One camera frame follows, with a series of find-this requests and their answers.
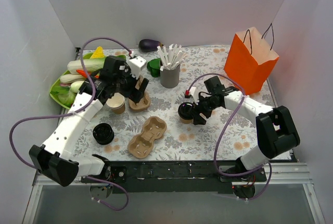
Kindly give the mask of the brown paper coffee cup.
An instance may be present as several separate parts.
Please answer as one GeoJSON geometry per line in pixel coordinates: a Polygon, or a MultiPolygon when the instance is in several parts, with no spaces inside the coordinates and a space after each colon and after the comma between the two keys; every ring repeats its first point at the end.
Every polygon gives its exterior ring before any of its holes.
{"type": "Polygon", "coordinates": [[[193,117],[191,117],[191,116],[186,116],[186,117],[180,116],[180,121],[184,124],[191,124],[193,122],[193,117]]]}

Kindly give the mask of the orange paper bag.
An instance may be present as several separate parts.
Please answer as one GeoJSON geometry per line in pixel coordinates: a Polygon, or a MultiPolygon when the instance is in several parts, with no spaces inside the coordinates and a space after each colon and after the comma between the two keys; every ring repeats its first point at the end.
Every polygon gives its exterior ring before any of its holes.
{"type": "Polygon", "coordinates": [[[279,55],[273,45],[255,27],[235,33],[224,71],[246,95],[259,92],[274,69],[279,55]]]}

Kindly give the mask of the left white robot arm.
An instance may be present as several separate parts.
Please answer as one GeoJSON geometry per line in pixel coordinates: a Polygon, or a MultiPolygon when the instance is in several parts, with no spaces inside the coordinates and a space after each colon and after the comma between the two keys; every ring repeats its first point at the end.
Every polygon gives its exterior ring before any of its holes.
{"type": "Polygon", "coordinates": [[[99,77],[89,76],[79,89],[71,115],[64,117],[51,136],[41,146],[33,145],[29,156],[35,168],[61,186],[70,185],[75,178],[93,175],[99,182],[106,182],[111,170],[106,159],[98,155],[71,160],[76,141],[91,119],[102,109],[106,101],[120,93],[134,102],[139,102],[148,85],[143,79],[136,87],[146,60],[140,56],[125,60],[108,56],[99,77]]]}

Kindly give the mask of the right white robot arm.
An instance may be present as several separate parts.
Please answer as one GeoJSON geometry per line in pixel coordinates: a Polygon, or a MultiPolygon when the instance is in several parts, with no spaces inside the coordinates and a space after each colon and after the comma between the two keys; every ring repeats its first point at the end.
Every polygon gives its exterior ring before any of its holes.
{"type": "Polygon", "coordinates": [[[247,181],[254,172],[276,156],[300,145],[300,137],[289,109],[285,106],[272,107],[253,100],[237,83],[225,87],[219,80],[220,74],[211,73],[205,80],[207,96],[192,85],[185,97],[192,97],[190,115],[194,125],[205,125],[212,111],[223,107],[231,110],[232,116],[239,114],[249,120],[257,131],[257,145],[236,159],[234,173],[218,171],[226,177],[237,177],[247,181]]]}

